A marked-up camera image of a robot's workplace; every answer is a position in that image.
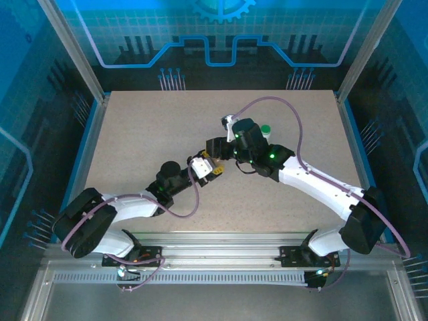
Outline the grey metal shelf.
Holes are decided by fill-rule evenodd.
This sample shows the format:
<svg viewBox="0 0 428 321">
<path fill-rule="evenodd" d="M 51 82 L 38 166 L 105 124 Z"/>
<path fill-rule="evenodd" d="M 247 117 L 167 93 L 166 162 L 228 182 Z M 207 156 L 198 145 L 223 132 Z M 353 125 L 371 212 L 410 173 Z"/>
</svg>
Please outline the grey metal shelf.
<svg viewBox="0 0 428 321">
<path fill-rule="evenodd" d="M 325 290 L 285 285 L 65 282 L 46 268 L 18 321 L 428 321 L 428 310 L 397 266 L 348 272 Z"/>
</svg>

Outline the aluminium front rail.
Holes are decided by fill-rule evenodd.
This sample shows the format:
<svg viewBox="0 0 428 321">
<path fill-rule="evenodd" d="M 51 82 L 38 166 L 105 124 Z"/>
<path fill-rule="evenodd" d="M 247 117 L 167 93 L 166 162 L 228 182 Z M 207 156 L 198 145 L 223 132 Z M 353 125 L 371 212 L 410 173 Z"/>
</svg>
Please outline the aluminium front rail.
<svg viewBox="0 0 428 321">
<path fill-rule="evenodd" d="M 280 270 L 274 258 L 285 245 L 300 245 L 303 233 L 134 233 L 145 246 L 161 246 L 166 270 Z M 42 262 L 52 269 L 101 269 L 102 254 L 74 259 L 59 244 L 47 247 Z M 389 271 L 402 268 L 401 258 L 383 249 L 374 248 L 369 255 L 351 252 L 348 270 Z"/>
</svg>

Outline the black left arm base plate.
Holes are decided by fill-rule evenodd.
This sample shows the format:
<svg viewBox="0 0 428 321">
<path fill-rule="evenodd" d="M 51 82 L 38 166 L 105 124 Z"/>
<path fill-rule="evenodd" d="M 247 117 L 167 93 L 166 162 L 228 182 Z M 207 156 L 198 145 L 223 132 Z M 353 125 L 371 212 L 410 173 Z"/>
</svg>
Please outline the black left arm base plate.
<svg viewBox="0 0 428 321">
<path fill-rule="evenodd" d="M 134 247 L 125 257 L 118 259 L 108 255 L 102 258 L 102 267 L 158 267 L 161 264 L 162 247 L 161 246 L 142 246 Z"/>
</svg>

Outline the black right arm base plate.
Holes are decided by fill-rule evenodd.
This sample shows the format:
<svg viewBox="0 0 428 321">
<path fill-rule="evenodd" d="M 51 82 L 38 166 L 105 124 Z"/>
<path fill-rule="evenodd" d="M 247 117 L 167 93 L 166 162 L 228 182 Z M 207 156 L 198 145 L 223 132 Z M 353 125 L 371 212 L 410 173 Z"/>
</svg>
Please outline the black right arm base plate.
<svg viewBox="0 0 428 321">
<path fill-rule="evenodd" d="M 279 251 L 276 261 L 279 261 L 283 268 L 328 268 L 341 265 L 337 252 L 322 257 L 302 246 L 281 246 Z"/>
</svg>

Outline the aluminium frame post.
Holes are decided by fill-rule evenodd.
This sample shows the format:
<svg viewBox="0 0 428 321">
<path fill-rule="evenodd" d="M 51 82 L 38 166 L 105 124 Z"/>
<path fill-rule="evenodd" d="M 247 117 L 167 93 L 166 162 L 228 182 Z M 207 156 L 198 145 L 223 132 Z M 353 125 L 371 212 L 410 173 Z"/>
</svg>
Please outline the aluminium frame post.
<svg viewBox="0 0 428 321">
<path fill-rule="evenodd" d="M 402 2 L 403 0 L 385 0 L 338 89 L 336 100 L 339 105 L 344 104 Z"/>
<path fill-rule="evenodd" d="M 103 105 L 106 99 L 104 90 L 55 0 L 37 0 L 37 2 L 54 28 L 74 65 L 77 67 L 79 74 L 95 101 Z"/>
</svg>

